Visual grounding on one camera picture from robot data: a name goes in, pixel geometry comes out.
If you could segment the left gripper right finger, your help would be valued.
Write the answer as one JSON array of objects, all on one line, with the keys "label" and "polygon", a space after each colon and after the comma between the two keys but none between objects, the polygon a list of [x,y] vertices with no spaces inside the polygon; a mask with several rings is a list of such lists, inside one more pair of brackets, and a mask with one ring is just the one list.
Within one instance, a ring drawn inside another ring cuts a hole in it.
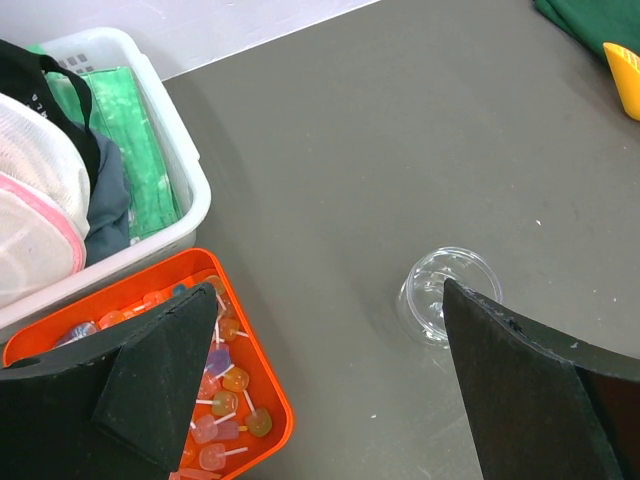
[{"label": "left gripper right finger", "polygon": [[636,479],[639,361],[448,280],[443,310],[486,479]]}]

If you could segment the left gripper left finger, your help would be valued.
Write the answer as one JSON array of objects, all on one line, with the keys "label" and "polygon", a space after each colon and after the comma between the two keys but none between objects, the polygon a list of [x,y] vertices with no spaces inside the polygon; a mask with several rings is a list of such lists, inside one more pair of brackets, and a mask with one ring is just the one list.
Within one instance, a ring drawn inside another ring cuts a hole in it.
[{"label": "left gripper left finger", "polygon": [[1,371],[4,479],[166,479],[179,467],[218,303],[201,283]]}]

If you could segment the clear plastic cup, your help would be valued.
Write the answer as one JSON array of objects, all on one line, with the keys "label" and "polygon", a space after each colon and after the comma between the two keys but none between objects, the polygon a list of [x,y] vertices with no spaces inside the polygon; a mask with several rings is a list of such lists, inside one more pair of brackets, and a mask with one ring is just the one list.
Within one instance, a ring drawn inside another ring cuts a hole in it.
[{"label": "clear plastic cup", "polygon": [[438,248],[410,269],[396,300],[397,318],[410,338],[423,346],[447,349],[444,286],[453,280],[500,302],[503,289],[486,260],[466,248]]}]

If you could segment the yellow plastic scoop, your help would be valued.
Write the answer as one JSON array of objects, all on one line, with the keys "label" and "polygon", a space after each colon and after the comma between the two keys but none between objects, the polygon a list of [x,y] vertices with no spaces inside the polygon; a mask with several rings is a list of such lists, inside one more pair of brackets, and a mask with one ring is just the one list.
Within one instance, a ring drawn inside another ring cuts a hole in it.
[{"label": "yellow plastic scoop", "polygon": [[639,56],[611,42],[604,42],[603,49],[622,107],[631,119],[639,121]]}]

